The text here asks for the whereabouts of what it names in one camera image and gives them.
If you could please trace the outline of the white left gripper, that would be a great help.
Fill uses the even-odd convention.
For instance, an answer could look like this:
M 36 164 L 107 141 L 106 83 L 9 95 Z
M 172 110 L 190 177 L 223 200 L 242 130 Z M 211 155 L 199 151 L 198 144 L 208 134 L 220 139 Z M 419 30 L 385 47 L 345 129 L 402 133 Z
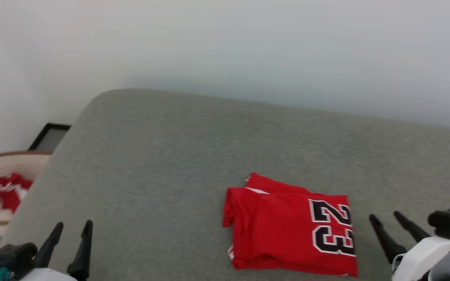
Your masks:
M 87 220 L 81 233 L 81 243 L 72 263 L 67 267 L 67 273 L 48 268 L 55 246 L 59 243 L 64 223 L 58 222 L 34 257 L 34 269 L 15 281 L 77 281 L 89 278 L 91 247 L 93 241 L 93 222 Z

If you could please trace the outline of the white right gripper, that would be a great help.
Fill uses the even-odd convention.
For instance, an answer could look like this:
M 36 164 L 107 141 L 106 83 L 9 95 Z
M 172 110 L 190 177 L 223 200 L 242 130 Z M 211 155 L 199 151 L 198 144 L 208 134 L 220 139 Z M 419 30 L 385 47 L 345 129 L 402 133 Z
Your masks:
M 400 264 L 395 266 L 391 279 L 393 281 L 418 281 L 450 254 L 450 240 L 438 236 L 431 237 L 398 210 L 395 210 L 393 215 L 402 228 L 418 242 L 409 251 L 386 232 L 382 222 L 375 215 L 369 215 L 368 219 L 387 261 L 393 264 L 393 260 L 398 255 L 402 257 Z

